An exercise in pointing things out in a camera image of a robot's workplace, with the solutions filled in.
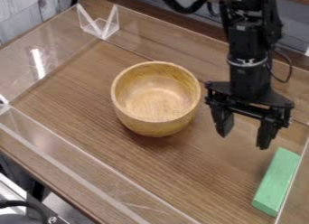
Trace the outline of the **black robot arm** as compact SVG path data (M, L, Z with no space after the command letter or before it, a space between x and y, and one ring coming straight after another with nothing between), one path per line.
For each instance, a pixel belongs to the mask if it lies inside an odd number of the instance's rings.
M255 146L264 150L290 125L294 108L271 88L271 53L282 37L276 0L220 0L219 13L228 39L228 80L204 83L204 103L220 136L228 134L236 114L260 121Z

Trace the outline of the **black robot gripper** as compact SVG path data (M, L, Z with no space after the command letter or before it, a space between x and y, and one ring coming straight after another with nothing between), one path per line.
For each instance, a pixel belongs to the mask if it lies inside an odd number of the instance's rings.
M255 146L264 150L278 130L290 125L293 102L271 89L271 60L228 61L228 81L204 83L204 103L211 109L216 132L226 137L234 127L234 114L260 121Z

